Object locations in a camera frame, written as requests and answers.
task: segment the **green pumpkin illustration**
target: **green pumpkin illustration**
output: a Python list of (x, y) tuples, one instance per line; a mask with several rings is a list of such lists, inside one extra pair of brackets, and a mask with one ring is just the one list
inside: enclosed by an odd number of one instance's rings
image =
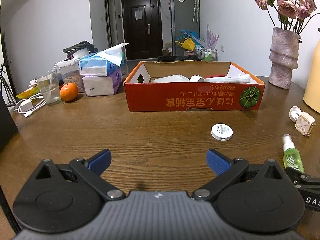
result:
[(242, 92), (240, 96), (240, 105), (244, 109), (251, 108), (259, 102), (260, 95), (261, 91), (258, 87), (248, 87)]

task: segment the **blue tissue pack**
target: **blue tissue pack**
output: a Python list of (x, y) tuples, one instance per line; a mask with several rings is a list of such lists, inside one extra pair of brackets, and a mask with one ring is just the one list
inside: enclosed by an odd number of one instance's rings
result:
[(112, 62), (97, 56), (98, 52), (82, 57), (79, 61), (81, 76), (109, 76), (124, 64), (124, 53), (122, 52), (121, 65), (117, 66)]

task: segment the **gray ribbed panel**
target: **gray ribbed panel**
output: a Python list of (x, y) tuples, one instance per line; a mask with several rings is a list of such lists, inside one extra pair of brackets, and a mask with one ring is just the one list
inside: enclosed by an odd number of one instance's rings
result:
[(208, 202), (190, 199), (186, 192), (132, 191), (105, 204), (85, 227), (59, 235), (27, 230), (15, 240), (303, 240), (295, 231), (258, 236), (225, 223)]

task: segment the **metal screw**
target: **metal screw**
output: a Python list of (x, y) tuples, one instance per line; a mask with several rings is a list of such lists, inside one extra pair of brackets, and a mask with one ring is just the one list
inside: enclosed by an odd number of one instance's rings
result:
[(107, 192), (107, 195), (110, 198), (119, 198), (123, 195), (123, 192), (119, 189), (112, 189)]
[(195, 191), (195, 195), (197, 197), (208, 197), (208, 196), (210, 196), (210, 191), (205, 188), (197, 189)]

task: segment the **orange fruit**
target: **orange fruit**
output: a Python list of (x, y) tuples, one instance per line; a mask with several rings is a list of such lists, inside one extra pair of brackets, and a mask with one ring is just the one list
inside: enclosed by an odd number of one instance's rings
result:
[(72, 101), (77, 98), (79, 90), (76, 84), (65, 84), (60, 90), (61, 99), (65, 102)]

